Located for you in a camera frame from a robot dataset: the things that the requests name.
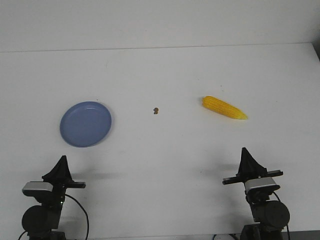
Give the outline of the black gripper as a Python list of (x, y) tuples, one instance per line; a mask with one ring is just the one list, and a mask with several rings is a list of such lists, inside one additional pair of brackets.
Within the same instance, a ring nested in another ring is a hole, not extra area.
[(241, 158), (236, 176), (227, 177), (222, 180), (223, 185), (230, 185), (236, 183), (245, 183), (248, 180), (266, 178), (266, 177), (279, 177), (283, 175), (281, 170), (268, 171), (261, 166), (249, 153), (249, 151), (243, 147), (241, 149)]
[(84, 189), (85, 182), (72, 181), (66, 155), (62, 155), (57, 164), (47, 174), (42, 176), (44, 182), (58, 182), (53, 185), (54, 194), (65, 194), (67, 189)]

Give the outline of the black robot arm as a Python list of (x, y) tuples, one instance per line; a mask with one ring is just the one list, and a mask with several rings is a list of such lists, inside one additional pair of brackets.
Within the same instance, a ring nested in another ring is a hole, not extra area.
[(86, 235), (88, 239), (90, 222), (87, 211), (73, 196), (66, 194), (67, 189), (84, 189), (85, 182), (72, 179), (65, 155), (61, 156), (57, 164), (42, 181), (29, 181), (22, 188), (22, 193), (33, 197), (39, 203), (28, 208), (22, 216), (21, 224), (24, 234), (30, 240), (65, 240), (66, 234), (58, 231), (61, 213), (66, 198), (73, 200), (84, 212), (86, 218)]
[(254, 224), (243, 226), (241, 240), (282, 240), (282, 230), (288, 228), (290, 212), (276, 191), (281, 187), (274, 177), (282, 176), (281, 170), (268, 171), (260, 165), (247, 148), (241, 149), (238, 172), (224, 178), (223, 185), (243, 183), (245, 199), (250, 206)]

